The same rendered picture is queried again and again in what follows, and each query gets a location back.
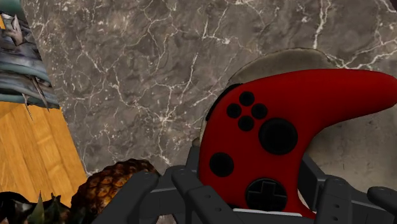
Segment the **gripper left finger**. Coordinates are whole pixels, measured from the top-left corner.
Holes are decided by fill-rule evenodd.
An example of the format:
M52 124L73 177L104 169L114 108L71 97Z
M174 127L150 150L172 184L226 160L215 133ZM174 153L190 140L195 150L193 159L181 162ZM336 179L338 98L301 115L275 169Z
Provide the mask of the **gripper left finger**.
M192 146L186 164L168 168L163 176L144 171L132 176L92 224L156 224L168 214L177 224L243 224L198 179L199 149Z

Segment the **grey teal patterned furniture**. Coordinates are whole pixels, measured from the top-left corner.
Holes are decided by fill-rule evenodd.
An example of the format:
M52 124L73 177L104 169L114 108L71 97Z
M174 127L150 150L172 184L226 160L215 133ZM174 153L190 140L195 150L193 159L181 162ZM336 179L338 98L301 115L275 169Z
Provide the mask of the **grey teal patterned furniture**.
M0 101L60 108L20 0L0 0Z

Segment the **brown pineapple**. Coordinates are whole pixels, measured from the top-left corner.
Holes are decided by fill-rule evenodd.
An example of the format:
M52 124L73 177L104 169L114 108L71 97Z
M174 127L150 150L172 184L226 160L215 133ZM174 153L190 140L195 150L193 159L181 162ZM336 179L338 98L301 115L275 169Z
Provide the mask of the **brown pineapple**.
M128 159L92 174L71 198L68 207L61 196L30 202L16 192L0 192L0 224L91 224L122 186L138 172L160 174L146 159Z

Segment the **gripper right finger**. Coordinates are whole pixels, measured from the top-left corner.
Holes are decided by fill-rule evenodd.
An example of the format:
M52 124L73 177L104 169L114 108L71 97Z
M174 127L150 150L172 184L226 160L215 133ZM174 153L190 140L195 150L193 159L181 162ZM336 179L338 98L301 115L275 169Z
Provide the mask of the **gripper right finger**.
M317 216L314 224L397 224L397 191L372 186L367 192L325 174L308 154L300 165L298 190Z

